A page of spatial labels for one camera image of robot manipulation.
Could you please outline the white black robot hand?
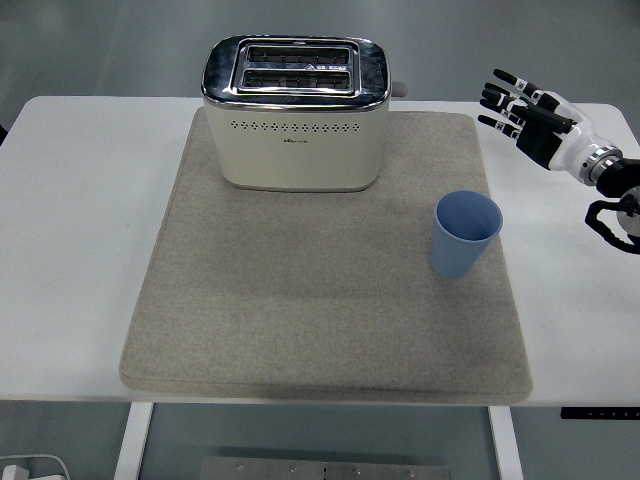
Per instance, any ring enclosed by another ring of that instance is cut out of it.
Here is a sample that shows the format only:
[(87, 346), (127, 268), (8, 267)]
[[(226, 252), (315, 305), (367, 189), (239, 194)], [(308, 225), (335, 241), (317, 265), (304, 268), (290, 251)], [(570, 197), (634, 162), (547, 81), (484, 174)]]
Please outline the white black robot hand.
[(620, 157), (617, 147), (595, 133), (593, 121), (559, 94), (496, 69), (499, 84), (487, 83), (480, 105), (491, 112), (478, 121), (508, 137), (529, 159), (550, 171), (565, 171), (592, 184), (601, 159)]

